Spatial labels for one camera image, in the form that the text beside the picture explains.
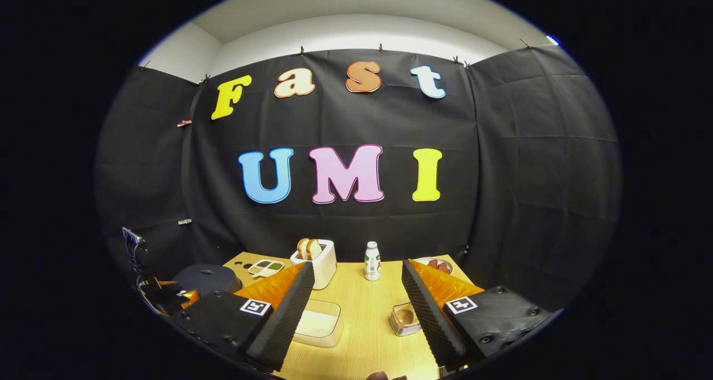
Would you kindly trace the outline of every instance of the small metal container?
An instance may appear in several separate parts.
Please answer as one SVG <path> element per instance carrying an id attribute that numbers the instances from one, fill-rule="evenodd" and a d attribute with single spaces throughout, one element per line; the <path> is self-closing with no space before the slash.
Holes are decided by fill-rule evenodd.
<path id="1" fill-rule="evenodd" d="M 416 312 L 411 302 L 395 305 L 389 317 L 389 323 L 397 336 L 407 336 L 421 329 Z"/>

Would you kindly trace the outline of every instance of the plastic box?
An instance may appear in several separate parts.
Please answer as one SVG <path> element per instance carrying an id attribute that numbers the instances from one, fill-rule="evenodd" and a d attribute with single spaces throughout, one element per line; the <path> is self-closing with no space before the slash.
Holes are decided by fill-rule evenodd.
<path id="1" fill-rule="evenodd" d="M 292 341 L 316 347 L 333 347 L 339 341 L 344 323 L 341 307 L 332 302 L 310 299 L 302 312 Z"/>
<path id="2" fill-rule="evenodd" d="M 303 260 L 297 258 L 297 251 L 290 256 L 292 265 L 300 264 L 303 261 L 311 261 L 314 269 L 314 286 L 312 289 L 323 289 L 331 281 L 336 272 L 336 254 L 334 253 L 334 242 L 329 240 L 316 240 L 321 245 L 321 253 L 314 260 Z"/>

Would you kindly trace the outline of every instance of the table surface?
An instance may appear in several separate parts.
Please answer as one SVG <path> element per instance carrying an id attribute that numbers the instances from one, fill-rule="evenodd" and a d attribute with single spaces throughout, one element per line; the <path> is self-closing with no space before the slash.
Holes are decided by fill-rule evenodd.
<path id="1" fill-rule="evenodd" d="M 434 257 L 450 261 L 452 275 L 473 284 L 450 256 Z M 290 259 L 248 252 L 235 256 L 224 266 L 235 271 L 243 286 L 248 286 L 262 277 L 253 279 L 243 265 L 260 259 L 282 261 L 285 266 L 292 266 Z M 310 298 L 341 306 L 339 320 L 344 320 L 344 329 L 339 341 L 331 348 L 293 341 L 282 370 L 274 372 L 275 375 L 288 380 L 365 380 L 371 373 L 384 371 L 389 378 L 404 375 L 408 380 L 439 378 L 438 365 L 423 330 L 399 337 L 390 327 L 392 307 L 408 302 L 401 275 L 402 261 L 382 261 L 382 276 L 377 281 L 364 278 L 364 263 L 337 262 L 336 273 L 329 285 L 324 289 L 313 289 Z"/>

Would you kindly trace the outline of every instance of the white bottle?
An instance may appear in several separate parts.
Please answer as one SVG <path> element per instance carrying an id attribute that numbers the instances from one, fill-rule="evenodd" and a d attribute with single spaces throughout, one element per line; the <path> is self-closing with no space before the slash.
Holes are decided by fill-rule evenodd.
<path id="1" fill-rule="evenodd" d="M 382 256 L 374 241 L 367 242 L 367 253 L 364 255 L 364 277 L 369 281 L 377 281 L 382 276 Z"/>

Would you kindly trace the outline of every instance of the toast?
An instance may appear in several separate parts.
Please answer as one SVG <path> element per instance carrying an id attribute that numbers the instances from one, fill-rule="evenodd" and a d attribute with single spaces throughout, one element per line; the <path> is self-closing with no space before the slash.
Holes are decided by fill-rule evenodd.
<path id="1" fill-rule="evenodd" d="M 297 258 L 302 260 L 307 260 L 307 243 L 310 242 L 309 238 L 302 238 L 297 243 Z"/>
<path id="2" fill-rule="evenodd" d="M 307 260 L 316 259 L 321 253 L 321 245 L 317 240 L 310 240 L 307 243 Z"/>

